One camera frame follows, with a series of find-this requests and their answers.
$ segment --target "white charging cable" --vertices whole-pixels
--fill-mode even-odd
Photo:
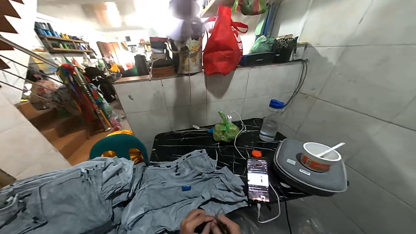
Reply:
[[[266,221],[260,221],[260,220],[259,220],[259,218],[260,218],[260,203],[257,203],[257,210],[258,210],[257,221],[258,221],[259,223],[261,223],[261,224],[268,223],[268,222],[270,222],[270,221],[272,221],[272,220],[277,219],[277,218],[280,216],[280,199],[279,199],[279,195],[276,193],[276,190],[273,188],[273,186],[272,186],[272,184],[271,184],[270,182],[269,182],[269,185],[270,185],[270,187],[273,189],[273,191],[274,191],[274,192],[275,192],[275,194],[276,194],[276,197],[277,197],[277,204],[278,204],[278,206],[279,206],[279,213],[278,213],[278,214],[277,214],[277,216],[276,216],[276,217],[274,217],[274,218],[268,219],[268,220],[266,220]]]
[[[238,134],[237,134],[237,136],[241,133],[241,131],[243,131],[244,130],[244,128],[245,128],[245,126],[244,126],[244,123],[243,123],[243,120],[241,119],[241,116],[240,116],[240,114],[238,114],[238,117],[240,117],[240,121],[241,121],[241,124],[242,124],[242,127],[241,127],[241,130],[238,132]],[[235,147],[235,149],[237,150],[237,152],[241,155],[241,157],[243,157],[244,159],[246,159],[241,153],[240,153],[240,151],[237,149],[237,147],[235,146],[235,142],[237,141],[237,136],[235,137],[235,139],[234,139],[234,147]]]

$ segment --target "staircase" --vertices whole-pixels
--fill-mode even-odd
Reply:
[[[59,118],[54,108],[38,111],[29,102],[21,102],[16,107],[71,165],[87,161],[91,147],[109,134],[94,135],[81,116]]]

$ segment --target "wooden shelf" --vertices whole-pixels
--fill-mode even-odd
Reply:
[[[68,38],[63,38],[63,37],[54,37],[54,36],[48,36],[48,35],[39,35],[39,37],[48,38],[48,39],[57,40],[57,41],[67,41],[67,42],[76,42],[76,43],[89,44],[88,42],[85,42],[85,41],[68,39]]]
[[[206,18],[211,16],[216,16],[218,11],[218,5],[222,4],[227,7],[232,7],[235,0],[211,0],[205,9],[202,11],[200,17]]]
[[[65,48],[50,48],[49,53],[79,53],[79,52],[92,52],[92,50],[75,50],[75,49],[65,49]]]

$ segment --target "plastic water bottle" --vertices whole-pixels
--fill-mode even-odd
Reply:
[[[272,142],[275,140],[277,131],[279,130],[279,121],[282,120],[281,115],[285,111],[285,103],[271,99],[269,104],[269,112],[263,120],[263,125],[260,130],[260,139],[265,142]]]

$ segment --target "orange bottle cap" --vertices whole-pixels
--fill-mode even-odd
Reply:
[[[255,157],[255,158],[261,158],[261,152],[260,152],[260,151],[258,151],[258,150],[253,150],[253,151],[251,152],[251,155],[252,155],[253,157]]]

